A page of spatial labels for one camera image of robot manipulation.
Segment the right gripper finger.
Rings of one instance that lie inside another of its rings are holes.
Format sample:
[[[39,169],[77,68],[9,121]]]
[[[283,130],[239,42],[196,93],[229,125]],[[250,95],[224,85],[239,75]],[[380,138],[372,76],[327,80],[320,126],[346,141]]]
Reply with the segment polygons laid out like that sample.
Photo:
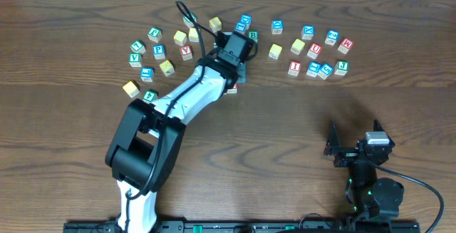
[[[336,155],[341,150],[341,144],[338,139],[336,126],[333,122],[330,123],[330,132],[323,151],[324,155]]]
[[[373,129],[374,131],[382,131],[382,132],[385,132],[382,125],[380,124],[379,120],[378,119],[375,119],[373,121]],[[395,142],[393,141],[393,139],[389,136],[389,135],[386,135],[389,139],[389,146],[391,147],[394,147],[395,146]]]

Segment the red I block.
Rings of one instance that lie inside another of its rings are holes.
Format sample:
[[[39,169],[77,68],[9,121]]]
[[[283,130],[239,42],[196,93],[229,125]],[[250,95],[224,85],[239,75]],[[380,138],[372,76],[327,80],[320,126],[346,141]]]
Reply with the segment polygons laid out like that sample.
[[[290,76],[298,76],[301,71],[301,63],[298,61],[291,61],[289,65],[288,74]]]

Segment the blue P block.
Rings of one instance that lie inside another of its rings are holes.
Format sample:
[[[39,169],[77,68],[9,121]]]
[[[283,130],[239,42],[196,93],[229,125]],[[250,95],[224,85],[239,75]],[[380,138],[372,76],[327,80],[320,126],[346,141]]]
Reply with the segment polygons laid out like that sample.
[[[162,60],[166,58],[165,55],[165,46],[162,44],[154,45],[152,47],[153,56],[156,60]]]

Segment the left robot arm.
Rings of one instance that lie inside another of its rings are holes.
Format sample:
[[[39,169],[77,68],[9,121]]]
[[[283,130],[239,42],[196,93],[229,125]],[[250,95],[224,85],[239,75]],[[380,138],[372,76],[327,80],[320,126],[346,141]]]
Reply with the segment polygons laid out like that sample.
[[[117,232],[154,229],[157,192],[175,166],[187,124],[234,87],[239,67],[258,52],[256,41],[236,31],[219,31],[215,41],[184,83],[151,103],[135,99],[126,108],[105,156],[121,194]]]

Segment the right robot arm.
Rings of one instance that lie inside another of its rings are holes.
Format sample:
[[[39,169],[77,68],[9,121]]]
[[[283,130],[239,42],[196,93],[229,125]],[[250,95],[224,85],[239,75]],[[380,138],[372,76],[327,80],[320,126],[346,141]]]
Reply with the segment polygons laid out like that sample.
[[[394,147],[395,143],[377,120],[373,122],[373,130],[354,147],[342,147],[336,126],[331,125],[323,153],[334,157],[334,167],[348,169],[346,198],[355,210],[346,218],[350,230],[358,231],[369,223],[376,223],[389,231],[391,220],[399,215],[403,185],[377,176],[377,167],[388,160]]]

